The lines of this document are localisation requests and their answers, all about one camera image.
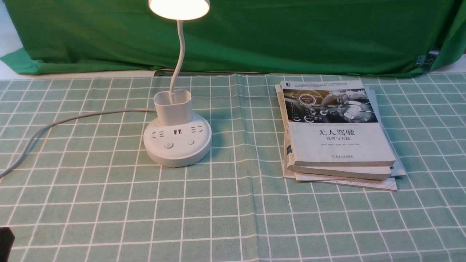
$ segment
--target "lamp base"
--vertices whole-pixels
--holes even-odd
[[[144,146],[149,157],[166,167],[182,167],[199,162],[212,146],[212,129],[200,115],[190,122],[161,125],[156,118],[144,131]]]

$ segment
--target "stack of books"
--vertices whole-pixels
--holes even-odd
[[[283,177],[396,191],[406,175],[361,81],[276,85],[285,128]]]

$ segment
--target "lamp light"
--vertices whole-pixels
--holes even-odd
[[[192,110],[191,94],[174,90],[176,78],[185,56],[183,21],[206,15],[209,0],[149,0],[155,14],[177,21],[180,52],[168,91],[154,96],[157,118],[144,131],[144,146],[149,157],[166,167],[192,165],[210,151],[212,129],[209,123]]]

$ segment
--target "round button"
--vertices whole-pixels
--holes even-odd
[[[296,122],[301,121],[301,117],[299,117],[299,115],[297,115],[297,114],[292,115],[291,118]]]

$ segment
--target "black object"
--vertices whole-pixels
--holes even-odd
[[[15,237],[10,228],[0,228],[0,262],[8,261],[14,239]]]

